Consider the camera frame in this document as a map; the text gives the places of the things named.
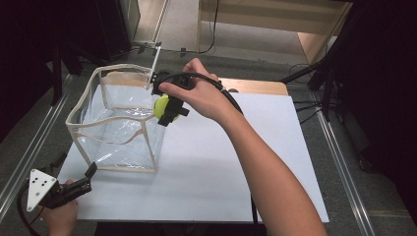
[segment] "person's left hand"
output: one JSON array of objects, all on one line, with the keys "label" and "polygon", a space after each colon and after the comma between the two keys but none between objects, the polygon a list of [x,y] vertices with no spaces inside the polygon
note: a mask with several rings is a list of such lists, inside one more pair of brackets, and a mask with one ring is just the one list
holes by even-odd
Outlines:
[{"label": "person's left hand", "polygon": [[[73,180],[67,180],[65,184],[72,184]],[[77,222],[78,202],[77,200],[55,209],[45,208],[41,217],[49,226],[49,235],[72,235]]]}]

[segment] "wooden table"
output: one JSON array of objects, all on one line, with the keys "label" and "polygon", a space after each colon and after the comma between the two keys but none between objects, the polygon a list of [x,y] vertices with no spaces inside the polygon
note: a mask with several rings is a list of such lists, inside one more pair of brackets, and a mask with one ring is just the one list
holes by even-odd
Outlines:
[{"label": "wooden table", "polygon": [[219,78],[221,83],[229,89],[237,89],[244,93],[272,94],[272,95],[288,95],[288,90],[284,83],[266,82],[266,81],[250,81]]},{"label": "wooden table", "polygon": [[[214,0],[200,0],[198,35],[201,21],[214,21],[216,4]],[[313,64],[331,37],[338,35],[351,5],[328,0],[221,0],[217,22],[296,31],[307,61]]]}]

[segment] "forearm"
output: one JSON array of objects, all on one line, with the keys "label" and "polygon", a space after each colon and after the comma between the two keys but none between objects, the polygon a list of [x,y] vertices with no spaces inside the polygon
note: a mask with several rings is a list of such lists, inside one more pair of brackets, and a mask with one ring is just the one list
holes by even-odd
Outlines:
[{"label": "forearm", "polygon": [[305,190],[285,163],[237,112],[219,120],[230,138],[251,194],[272,235],[326,235]]}]

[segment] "metal rail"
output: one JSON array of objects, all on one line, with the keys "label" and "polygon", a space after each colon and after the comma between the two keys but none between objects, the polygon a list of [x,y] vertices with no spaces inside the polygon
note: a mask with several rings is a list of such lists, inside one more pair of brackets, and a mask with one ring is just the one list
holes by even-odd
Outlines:
[{"label": "metal rail", "polygon": [[42,148],[49,132],[54,125],[58,115],[60,114],[62,107],[68,97],[71,86],[73,85],[73,77],[68,75],[63,85],[63,93],[61,98],[51,107],[47,112],[45,118],[42,121],[39,129],[31,140],[27,150],[22,156],[20,162],[15,168],[12,176],[6,183],[3,191],[0,194],[0,223],[3,221],[10,205],[12,204],[15,196],[18,194],[19,189],[30,172],[30,169]]},{"label": "metal rail", "polygon": [[[312,96],[314,100],[318,100],[318,97],[314,93],[312,93]],[[350,175],[350,171],[337,143],[331,123],[326,121],[326,118],[321,111],[318,112],[318,117],[359,229],[363,236],[374,236],[376,235],[374,226],[372,225],[369,214],[367,213],[364,203],[362,202],[355,182]]]}]

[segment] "clear plastic bag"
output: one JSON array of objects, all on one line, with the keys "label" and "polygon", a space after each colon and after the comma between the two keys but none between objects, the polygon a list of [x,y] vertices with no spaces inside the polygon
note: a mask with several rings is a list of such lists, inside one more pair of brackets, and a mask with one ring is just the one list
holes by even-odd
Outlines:
[{"label": "clear plastic bag", "polygon": [[149,89],[151,69],[137,65],[97,68],[67,118],[71,137],[88,165],[98,169],[157,170],[165,127],[157,124]]}]

